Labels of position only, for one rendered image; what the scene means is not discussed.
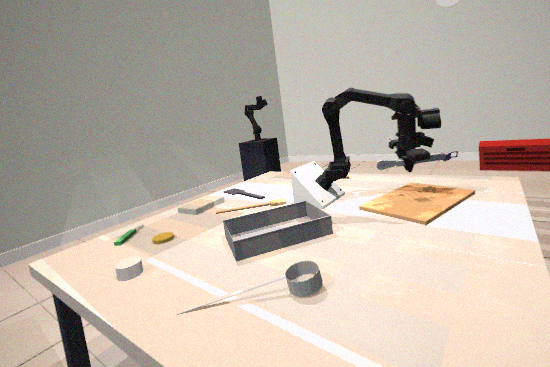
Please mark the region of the yellow flat disc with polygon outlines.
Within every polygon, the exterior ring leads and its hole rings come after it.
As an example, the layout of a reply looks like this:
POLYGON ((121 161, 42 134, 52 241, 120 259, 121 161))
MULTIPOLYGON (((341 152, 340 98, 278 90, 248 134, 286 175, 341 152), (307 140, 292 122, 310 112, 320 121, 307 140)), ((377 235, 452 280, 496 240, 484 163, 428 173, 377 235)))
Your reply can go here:
POLYGON ((172 240, 174 237, 175 236, 173 232, 160 233, 152 237, 152 243, 154 244, 165 243, 172 240))

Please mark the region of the wooden spoon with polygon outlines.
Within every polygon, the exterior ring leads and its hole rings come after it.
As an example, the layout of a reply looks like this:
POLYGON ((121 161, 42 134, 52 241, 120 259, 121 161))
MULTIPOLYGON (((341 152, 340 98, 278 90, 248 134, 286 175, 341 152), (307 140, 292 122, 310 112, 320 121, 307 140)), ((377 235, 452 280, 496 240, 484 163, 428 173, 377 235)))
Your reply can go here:
POLYGON ((245 207, 239 207, 239 208, 216 211, 216 214, 224 213, 224 212, 230 212, 230 211, 236 211, 236 210, 242 210, 242 209, 248 209, 248 208, 254 208, 254 207, 259 207, 259 206, 265 206, 265 205, 277 206, 277 205, 283 205, 283 204, 287 204, 285 198, 270 200, 269 203, 263 203, 263 204, 257 204, 257 205, 251 205, 251 206, 245 206, 245 207))

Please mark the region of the light brown wooden board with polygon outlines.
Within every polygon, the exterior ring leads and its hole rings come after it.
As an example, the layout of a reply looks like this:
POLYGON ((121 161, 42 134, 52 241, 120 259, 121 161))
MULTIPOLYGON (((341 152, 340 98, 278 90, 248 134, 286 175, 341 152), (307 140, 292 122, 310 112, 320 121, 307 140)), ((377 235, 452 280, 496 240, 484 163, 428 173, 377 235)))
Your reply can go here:
POLYGON ((411 182, 359 205, 359 210, 427 225, 474 194, 474 189, 411 182))

